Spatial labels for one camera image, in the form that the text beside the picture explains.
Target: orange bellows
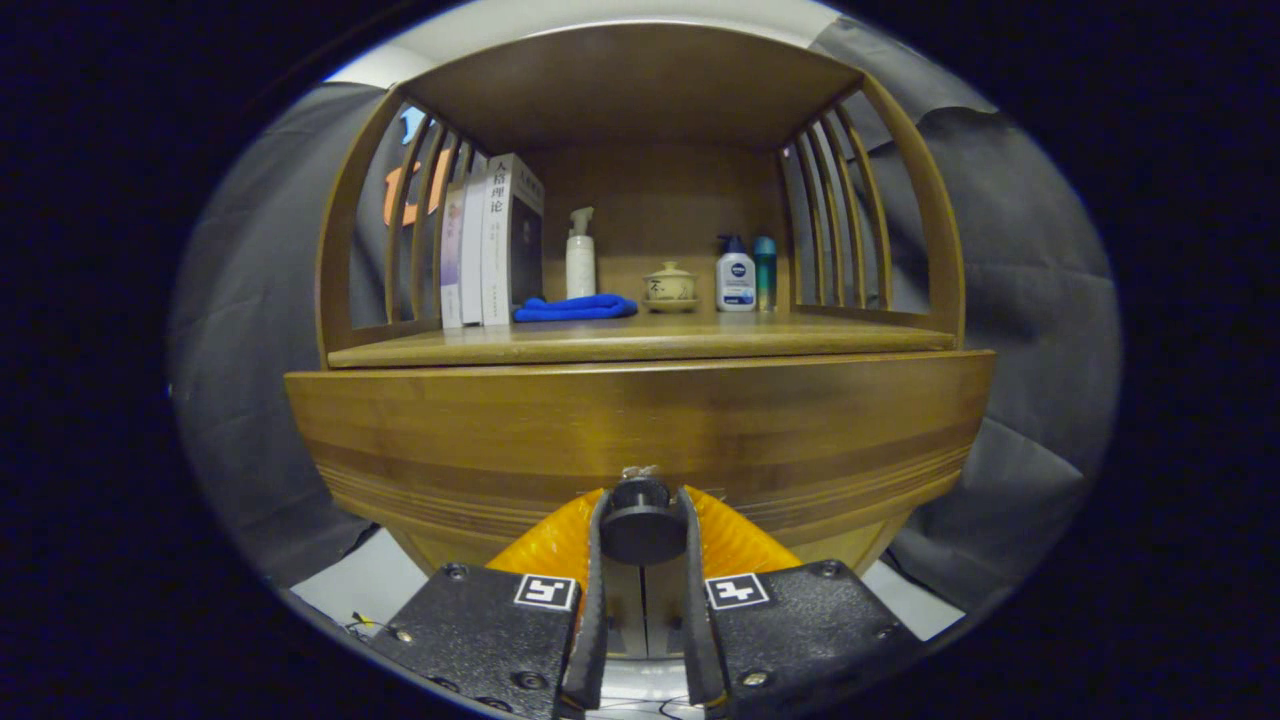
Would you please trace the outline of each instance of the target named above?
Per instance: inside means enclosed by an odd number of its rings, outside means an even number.
[[[714,497],[685,486],[703,537],[703,575],[771,573],[801,565],[790,550]],[[573,578],[586,588],[588,530],[600,489],[562,505],[507,546],[486,568],[506,573]]]

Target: white pump bottle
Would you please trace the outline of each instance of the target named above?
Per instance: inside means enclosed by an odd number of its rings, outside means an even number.
[[[586,223],[595,208],[579,208],[568,214],[573,229],[564,250],[564,290],[568,300],[595,295],[595,241],[586,234]]]

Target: orange object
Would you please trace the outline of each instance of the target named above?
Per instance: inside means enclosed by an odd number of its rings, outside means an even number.
[[[704,578],[772,573],[803,565],[795,553],[737,510],[692,486],[685,489],[698,511]]]
[[[703,577],[771,573],[803,565],[790,550],[740,512],[685,486],[703,538]],[[586,589],[588,530],[602,489],[562,505],[507,546],[486,568],[506,573],[573,578]]]
[[[588,529],[603,489],[562,505],[507,546],[485,568],[504,573],[573,578],[586,592]]]
[[[453,149],[447,149],[440,151],[440,160],[435,164],[435,178],[431,181],[431,196],[426,202],[426,211],[431,214],[435,208],[440,204],[440,197],[444,195],[444,181],[448,177],[449,161],[453,159]],[[413,173],[422,169],[422,163],[413,163]],[[396,193],[399,192],[399,176],[401,169],[387,173],[387,193],[383,197],[383,224],[392,224],[392,205],[396,204]],[[417,222],[417,205],[406,202],[404,204],[404,218],[401,220],[402,227],[410,227]]]

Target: black knob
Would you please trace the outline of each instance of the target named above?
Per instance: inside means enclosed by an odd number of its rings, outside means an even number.
[[[658,565],[685,552],[687,523],[655,478],[618,483],[600,520],[600,550],[626,565]]]

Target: saucer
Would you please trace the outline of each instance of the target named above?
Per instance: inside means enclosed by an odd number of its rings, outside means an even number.
[[[692,300],[641,300],[644,306],[654,313],[687,313],[698,307],[698,299]]]

